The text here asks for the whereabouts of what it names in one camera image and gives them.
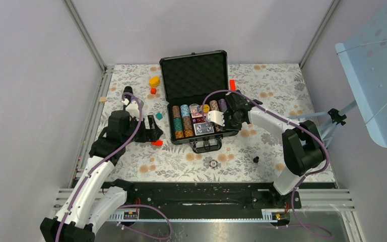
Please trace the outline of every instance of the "yellow cylinder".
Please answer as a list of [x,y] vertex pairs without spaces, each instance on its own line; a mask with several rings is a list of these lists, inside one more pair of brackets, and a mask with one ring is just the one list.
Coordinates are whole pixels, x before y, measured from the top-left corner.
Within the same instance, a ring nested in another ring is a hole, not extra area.
[[149,80],[149,85],[151,87],[157,87],[159,85],[159,77],[152,77],[150,80]]

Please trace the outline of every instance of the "gray wall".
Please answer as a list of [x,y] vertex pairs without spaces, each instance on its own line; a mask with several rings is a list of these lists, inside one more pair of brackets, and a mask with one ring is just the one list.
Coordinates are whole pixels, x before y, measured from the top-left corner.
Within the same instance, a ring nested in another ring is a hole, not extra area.
[[[386,3],[342,1],[303,70],[315,111],[342,108],[354,100],[335,44],[354,34]],[[372,141],[357,108],[348,113],[330,153],[340,185],[352,193],[367,241],[387,241],[387,148]]]
[[224,49],[230,63],[298,63],[331,0],[74,0],[106,64]]
[[0,241],[39,241],[100,71],[62,1],[0,1]]

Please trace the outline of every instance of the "orange block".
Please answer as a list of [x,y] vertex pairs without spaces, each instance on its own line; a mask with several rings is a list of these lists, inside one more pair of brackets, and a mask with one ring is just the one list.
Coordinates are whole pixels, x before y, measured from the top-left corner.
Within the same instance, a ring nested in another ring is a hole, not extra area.
[[235,80],[234,79],[231,79],[229,81],[229,85],[230,85],[232,91],[236,91],[236,86],[235,86]]
[[151,142],[151,144],[156,146],[161,146],[164,142],[162,140],[158,140],[157,142]]

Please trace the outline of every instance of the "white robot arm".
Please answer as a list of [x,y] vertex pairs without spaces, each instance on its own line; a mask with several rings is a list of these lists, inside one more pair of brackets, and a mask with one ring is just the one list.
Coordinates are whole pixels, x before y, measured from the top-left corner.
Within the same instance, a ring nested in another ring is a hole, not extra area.
[[[125,88],[124,93],[127,92],[132,94],[131,87]],[[40,229],[46,242],[54,242],[56,237],[60,238],[60,242],[94,241],[98,229],[130,197],[127,190],[133,186],[132,183],[114,185],[93,207],[98,191],[125,152],[125,147],[122,149],[120,147],[133,134],[138,123],[141,122],[132,139],[134,142],[156,142],[163,134],[156,125],[153,115],[148,115],[149,127],[146,128],[145,121],[139,120],[139,104],[135,100],[131,101],[127,96],[124,98],[124,109],[112,112],[108,119],[108,126],[92,144],[90,157],[68,202],[61,207],[53,219],[44,218],[42,221]],[[119,151],[109,160],[102,162],[116,150]]]
[[[324,152],[319,144],[301,130],[281,122],[234,93],[226,95],[226,102],[228,104],[227,111],[224,113],[210,111],[207,113],[207,119],[223,126],[225,130],[240,130],[241,124],[247,122],[267,130],[271,135],[282,140],[286,166],[273,182],[274,189],[280,196],[291,192],[308,170],[317,167],[325,160]],[[260,101],[255,100],[255,102],[268,110]],[[320,137],[313,122],[298,123],[294,120],[291,122]]]

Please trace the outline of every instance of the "patterned table surface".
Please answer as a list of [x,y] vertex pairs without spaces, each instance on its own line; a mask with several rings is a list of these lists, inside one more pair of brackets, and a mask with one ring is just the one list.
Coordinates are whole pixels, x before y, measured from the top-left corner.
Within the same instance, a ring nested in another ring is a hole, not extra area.
[[[313,112],[299,65],[229,65],[228,75],[242,93],[258,99],[284,116]],[[108,180],[134,182],[272,182],[284,168],[283,149],[277,137],[243,124],[237,136],[224,138],[219,151],[195,154],[189,145],[170,141],[167,102],[161,80],[157,94],[150,94],[149,79],[161,77],[158,65],[117,65],[112,75],[96,138],[111,112],[122,108],[121,94],[129,85],[144,101],[144,115],[160,112],[164,145],[131,143]],[[259,162],[253,163],[258,156]],[[334,182],[330,167],[307,182]]]

